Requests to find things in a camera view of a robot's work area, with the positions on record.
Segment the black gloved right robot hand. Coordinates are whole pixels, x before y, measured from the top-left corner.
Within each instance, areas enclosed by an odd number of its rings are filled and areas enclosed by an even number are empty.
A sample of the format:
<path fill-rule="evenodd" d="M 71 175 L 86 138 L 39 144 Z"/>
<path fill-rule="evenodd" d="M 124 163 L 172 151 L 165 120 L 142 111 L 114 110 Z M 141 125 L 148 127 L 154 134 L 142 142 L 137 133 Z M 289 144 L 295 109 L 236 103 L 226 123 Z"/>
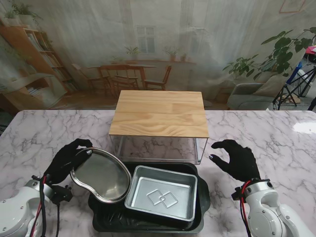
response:
<path fill-rule="evenodd" d="M 210 154 L 209 159 L 234 179 L 241 182 L 247 182 L 254 178 L 261 179 L 256 158 L 249 147 L 243 147 L 231 139 L 215 142 L 211 147 L 224 149 L 228 153 L 229 162 L 225 162 L 215 154 Z"/>

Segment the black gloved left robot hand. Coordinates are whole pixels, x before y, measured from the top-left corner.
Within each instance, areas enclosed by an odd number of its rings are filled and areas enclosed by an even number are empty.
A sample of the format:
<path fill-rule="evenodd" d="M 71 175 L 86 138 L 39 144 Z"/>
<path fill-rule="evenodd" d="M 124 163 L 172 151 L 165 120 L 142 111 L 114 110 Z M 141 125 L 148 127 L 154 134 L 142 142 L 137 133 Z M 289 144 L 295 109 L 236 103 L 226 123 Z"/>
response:
<path fill-rule="evenodd" d="M 91 155 L 83 148 L 91 148 L 93 145 L 88 139 L 76 139 L 61 148 L 53 158 L 51 164 L 44 172 L 45 183 L 59 184 L 63 182 L 73 169 L 82 165 Z"/>

